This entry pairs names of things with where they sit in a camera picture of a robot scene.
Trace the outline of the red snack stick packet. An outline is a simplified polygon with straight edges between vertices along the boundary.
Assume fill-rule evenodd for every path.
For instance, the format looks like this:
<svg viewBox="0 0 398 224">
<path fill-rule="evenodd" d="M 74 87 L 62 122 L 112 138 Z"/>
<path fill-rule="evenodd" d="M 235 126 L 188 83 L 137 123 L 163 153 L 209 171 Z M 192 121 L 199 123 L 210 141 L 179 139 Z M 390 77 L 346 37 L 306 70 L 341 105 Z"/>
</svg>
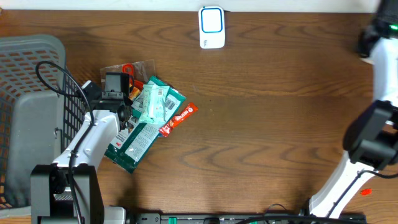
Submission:
<svg viewBox="0 0 398 224">
<path fill-rule="evenodd" d="M 159 129 L 159 133 L 163 137 L 168 137 L 174 128 L 176 128 L 180 123 L 185 121 L 189 116 L 193 115 L 197 111 L 198 107 L 193 103 L 189 103 L 180 114 L 175 115 L 165 125 L 163 125 Z"/>
</svg>

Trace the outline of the pale green small packet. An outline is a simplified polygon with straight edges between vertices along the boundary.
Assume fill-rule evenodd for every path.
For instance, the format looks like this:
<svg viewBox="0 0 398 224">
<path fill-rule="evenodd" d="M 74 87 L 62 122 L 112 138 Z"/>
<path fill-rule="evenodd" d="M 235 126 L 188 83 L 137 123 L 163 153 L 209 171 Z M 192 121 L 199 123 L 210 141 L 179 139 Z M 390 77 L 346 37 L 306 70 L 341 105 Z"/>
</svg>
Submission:
<svg viewBox="0 0 398 224">
<path fill-rule="evenodd" d="M 169 86 L 156 84 L 144 85 L 140 123 L 161 124 L 165 122 L 165 102 L 169 88 Z"/>
</svg>

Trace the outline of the red packaged item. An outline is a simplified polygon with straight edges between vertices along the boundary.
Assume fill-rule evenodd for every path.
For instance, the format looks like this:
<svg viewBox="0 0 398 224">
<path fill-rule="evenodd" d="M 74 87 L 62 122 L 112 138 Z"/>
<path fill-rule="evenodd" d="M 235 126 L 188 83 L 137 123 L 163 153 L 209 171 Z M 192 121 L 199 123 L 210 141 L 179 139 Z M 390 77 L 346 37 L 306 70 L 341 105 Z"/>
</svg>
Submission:
<svg viewBox="0 0 398 224">
<path fill-rule="evenodd" d="M 107 72 L 130 73 L 133 76 L 135 83 L 142 82 L 146 84 L 150 77 L 156 76 L 155 60 L 152 59 L 133 63 L 122 63 L 101 68 L 100 75 L 102 88 L 105 87 Z"/>
</svg>

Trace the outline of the green packaged item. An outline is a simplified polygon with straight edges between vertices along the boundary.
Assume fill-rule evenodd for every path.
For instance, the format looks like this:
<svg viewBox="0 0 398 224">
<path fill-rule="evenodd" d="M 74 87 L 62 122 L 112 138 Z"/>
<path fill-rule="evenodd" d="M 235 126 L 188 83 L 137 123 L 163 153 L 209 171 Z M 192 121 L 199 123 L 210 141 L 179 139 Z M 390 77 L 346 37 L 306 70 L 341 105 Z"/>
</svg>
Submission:
<svg viewBox="0 0 398 224">
<path fill-rule="evenodd" d="M 156 84 L 158 86 L 168 86 L 165 82 L 155 76 L 150 77 L 147 84 Z M 180 109 L 186 97 L 176 89 L 169 86 L 165 101 L 165 119 L 170 118 Z M 133 102 L 132 116 L 128 124 L 132 124 L 132 130 L 128 128 L 120 131 L 118 135 L 109 144 L 105 156 L 112 160 L 119 167 L 130 174 L 134 172 L 140 161 L 144 158 L 149 148 L 160 136 L 159 129 L 164 125 L 147 124 L 138 122 L 142 112 L 142 93 Z"/>
</svg>

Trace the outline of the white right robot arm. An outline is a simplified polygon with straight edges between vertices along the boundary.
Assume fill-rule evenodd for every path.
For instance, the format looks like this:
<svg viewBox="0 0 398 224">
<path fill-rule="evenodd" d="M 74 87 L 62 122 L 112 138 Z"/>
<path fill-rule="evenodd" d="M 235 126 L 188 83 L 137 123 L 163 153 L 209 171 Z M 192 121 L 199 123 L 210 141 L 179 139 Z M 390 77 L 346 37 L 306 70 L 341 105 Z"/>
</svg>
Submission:
<svg viewBox="0 0 398 224">
<path fill-rule="evenodd" d="M 358 54 L 373 66 L 373 102 L 346 130 L 340 163 L 308 201 L 311 216 L 339 218 L 367 181 L 397 164 L 397 133 L 383 129 L 397 129 L 397 1 L 379 3 L 360 33 Z"/>
</svg>

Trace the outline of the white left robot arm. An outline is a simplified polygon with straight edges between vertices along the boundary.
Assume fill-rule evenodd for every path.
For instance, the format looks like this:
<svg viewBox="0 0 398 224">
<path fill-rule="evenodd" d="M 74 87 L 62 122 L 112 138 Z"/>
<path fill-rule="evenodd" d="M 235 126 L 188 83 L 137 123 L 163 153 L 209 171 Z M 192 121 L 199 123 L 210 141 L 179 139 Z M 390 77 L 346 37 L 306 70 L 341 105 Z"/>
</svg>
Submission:
<svg viewBox="0 0 398 224">
<path fill-rule="evenodd" d="M 131 117 L 128 105 L 101 102 L 67 148 L 30 175 L 32 223 L 128 223 L 122 207 L 103 204 L 98 166 L 110 142 Z"/>
</svg>

